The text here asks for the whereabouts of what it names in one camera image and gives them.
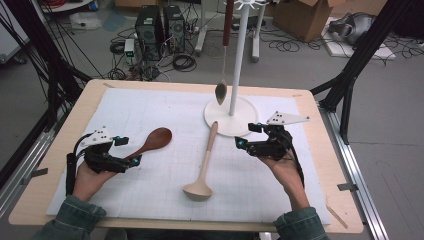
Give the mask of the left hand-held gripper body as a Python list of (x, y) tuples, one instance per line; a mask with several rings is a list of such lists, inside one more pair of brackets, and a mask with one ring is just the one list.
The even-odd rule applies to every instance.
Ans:
[(110, 148), (115, 146), (114, 137), (103, 126), (81, 138), (80, 151), (87, 165), (96, 173), (102, 171), (124, 173), (130, 167), (128, 160), (114, 157), (109, 153)]

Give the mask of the white utensil rack stand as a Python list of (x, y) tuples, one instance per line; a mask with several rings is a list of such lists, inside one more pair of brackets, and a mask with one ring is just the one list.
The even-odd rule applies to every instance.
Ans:
[(244, 56), (245, 38), (249, 12), (256, 5), (259, 7), (267, 4), (267, 0), (234, 0), (234, 5), (241, 11), (241, 26), (238, 33), (234, 75), (230, 97), (226, 98), (222, 105), (211, 100), (204, 108), (204, 119), (211, 127), (214, 122), (218, 123), (217, 133), (223, 136), (245, 136), (249, 133), (247, 125), (256, 122), (259, 118), (255, 106), (245, 98), (238, 96), (238, 88), (241, 76), (241, 68)]

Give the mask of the brown wooden spoon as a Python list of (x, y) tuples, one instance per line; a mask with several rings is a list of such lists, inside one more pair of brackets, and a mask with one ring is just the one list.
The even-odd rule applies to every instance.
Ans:
[(168, 128), (157, 128), (147, 136), (144, 144), (137, 151), (126, 157), (126, 160), (132, 160), (146, 151), (163, 148), (168, 145), (171, 140), (172, 132)]

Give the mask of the beige ladle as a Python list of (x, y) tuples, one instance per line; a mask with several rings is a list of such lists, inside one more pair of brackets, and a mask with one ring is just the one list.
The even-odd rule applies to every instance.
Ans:
[(217, 130), (218, 123), (214, 122), (210, 128), (207, 148), (202, 162), (200, 174), (196, 181), (187, 184), (183, 187), (183, 192), (193, 201), (206, 201), (213, 194), (212, 189), (207, 185), (206, 174), (208, 170), (208, 163), (211, 156), (212, 147), (217, 135)]

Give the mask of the steel ladle with brown handle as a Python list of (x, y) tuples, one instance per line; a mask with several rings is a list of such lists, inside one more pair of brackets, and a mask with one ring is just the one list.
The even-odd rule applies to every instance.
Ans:
[(224, 20), (224, 31), (222, 45), (224, 47), (223, 52), (223, 66), (222, 66), (222, 79), (216, 85), (215, 88), (215, 97), (219, 105), (222, 105), (227, 94), (227, 83), (225, 80), (225, 70), (226, 70), (226, 56), (227, 56), (227, 47), (230, 41), (230, 32), (232, 24), (232, 14), (234, 8), (234, 0), (227, 0), (226, 2), (226, 11), (225, 11), (225, 20)]

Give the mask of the person's left hand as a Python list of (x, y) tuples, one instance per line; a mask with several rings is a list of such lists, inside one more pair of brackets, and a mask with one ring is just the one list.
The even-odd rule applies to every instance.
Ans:
[(86, 162), (79, 165), (72, 195), (81, 201), (88, 202), (112, 177), (114, 172), (94, 172)]

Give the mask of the person's right hand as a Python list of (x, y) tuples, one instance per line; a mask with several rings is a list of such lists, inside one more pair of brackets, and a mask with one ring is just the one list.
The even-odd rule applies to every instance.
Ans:
[(260, 157), (260, 160), (271, 170), (275, 178), (283, 186), (292, 210), (310, 206), (295, 162), (288, 154), (279, 161), (267, 157)]

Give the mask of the white grid mat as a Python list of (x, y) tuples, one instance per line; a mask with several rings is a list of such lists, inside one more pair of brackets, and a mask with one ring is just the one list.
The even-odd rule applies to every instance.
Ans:
[(170, 129), (172, 140), (109, 180), (93, 203), (110, 217), (162, 220), (272, 223), (289, 211), (288, 197), (268, 167), (222, 135), (215, 139), (207, 171), (212, 196), (196, 202), (185, 195), (183, 186), (200, 172), (209, 135), (204, 108), (214, 100), (210, 93), (107, 89), (78, 134), (105, 127), (128, 138), (128, 144), (111, 148), (116, 157), (135, 152), (158, 127)]

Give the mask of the white metal stand leg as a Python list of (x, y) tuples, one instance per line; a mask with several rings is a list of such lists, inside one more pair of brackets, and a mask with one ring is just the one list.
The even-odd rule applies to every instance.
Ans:
[(197, 56), (201, 55), (203, 45), (204, 45), (204, 41), (205, 41), (205, 37), (206, 37), (206, 33), (207, 33), (206, 5), (205, 5), (206, 0), (200, 0), (200, 1), (201, 1), (200, 27), (199, 27), (199, 32), (198, 32), (198, 36), (197, 36), (197, 43), (196, 43), (196, 46), (194, 48), (194, 53)]
[(257, 16), (257, 21), (256, 21), (256, 26), (254, 28), (254, 35), (253, 35), (253, 45), (252, 45), (252, 61), (254, 63), (257, 63), (259, 61), (259, 57), (260, 57), (260, 30), (261, 30), (261, 26), (262, 26), (262, 21), (263, 21), (263, 17), (264, 17), (264, 13), (265, 13), (265, 8), (266, 6), (263, 5), (259, 8), (259, 12), (258, 12), (258, 16)]

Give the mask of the black computer tower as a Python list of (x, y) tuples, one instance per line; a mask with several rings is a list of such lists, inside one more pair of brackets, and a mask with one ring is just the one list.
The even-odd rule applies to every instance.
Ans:
[(143, 5), (135, 23), (142, 56), (145, 60), (162, 58), (160, 45), (164, 41), (163, 26), (158, 5)]
[(172, 53), (185, 50), (185, 20), (179, 6), (169, 5), (163, 9), (165, 36)]

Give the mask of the white foam board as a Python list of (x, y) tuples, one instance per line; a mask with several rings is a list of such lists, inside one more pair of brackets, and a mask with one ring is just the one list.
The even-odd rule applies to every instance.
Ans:
[[(321, 32), (321, 37), (326, 49), (332, 57), (350, 58), (354, 53), (353, 46), (348, 44), (337, 33), (328, 32), (329, 23), (333, 20), (333, 17), (329, 17)], [(396, 55), (385, 44), (381, 44), (379, 49), (373, 55), (373, 59), (380, 60), (394, 60), (395, 58)]]

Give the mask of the clear plastic bag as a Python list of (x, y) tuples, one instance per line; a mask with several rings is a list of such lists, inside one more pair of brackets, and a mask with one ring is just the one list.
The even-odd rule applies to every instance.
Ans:
[(69, 16), (73, 29), (95, 30), (101, 27), (101, 20), (94, 12), (79, 12)]

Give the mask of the grey bag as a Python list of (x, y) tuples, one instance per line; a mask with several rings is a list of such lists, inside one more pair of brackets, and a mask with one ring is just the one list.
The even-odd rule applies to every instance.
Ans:
[(367, 13), (347, 13), (344, 17), (329, 23), (329, 33), (336, 33), (348, 44), (355, 46), (371, 28), (376, 17)]

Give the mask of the aluminium rail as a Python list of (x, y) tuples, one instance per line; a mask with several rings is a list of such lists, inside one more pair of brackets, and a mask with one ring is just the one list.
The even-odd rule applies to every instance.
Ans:
[(354, 152), (349, 143), (345, 143), (340, 134), (340, 120), (336, 113), (327, 112), (319, 107), (319, 112), (324, 120), (328, 133), (334, 139), (336, 152), (340, 156), (342, 169), (348, 180), (344, 188), (353, 195), (359, 204), (359, 212), (363, 225), (366, 227), (373, 240), (389, 240), (389, 236), (374, 204), (367, 183), (357, 163)]
[(0, 170), (0, 219), (33, 178), (48, 173), (46, 168), (38, 170), (38, 166), (62, 127), (64, 119), (65, 117), (61, 116), (49, 125), (47, 116), (43, 115)]

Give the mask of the black metal frame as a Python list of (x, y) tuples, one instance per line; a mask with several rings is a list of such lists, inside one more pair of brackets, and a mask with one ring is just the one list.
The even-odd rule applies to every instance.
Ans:
[(333, 79), (310, 90), (313, 95), (328, 90), (326, 97), (319, 101), (319, 106), (327, 112), (335, 113), (338, 104), (343, 101), (339, 134), (345, 144), (349, 144), (348, 127), (355, 82), (413, 1), (387, 0), (343, 70)]
[(0, 6), (7, 6), (17, 20), (20, 27), (37, 51), (35, 57), (31, 48), (14, 30), (11, 24), (0, 17), (0, 24), (16, 40), (32, 62), (40, 80), (48, 85), (48, 108), (35, 124), (30, 133), (25, 137), (12, 157), (0, 170), (0, 190), (11, 179), (12, 174), (23, 162), (24, 155), (35, 143), (36, 138), (45, 130), (50, 130), (57, 122), (57, 111), (65, 102), (75, 103), (82, 93), (83, 88), (78, 84), (78, 79), (88, 83), (92, 77), (73, 67), (59, 52), (53, 39), (50, 37), (45, 25), (39, 18), (31, 0), (3, 0)]

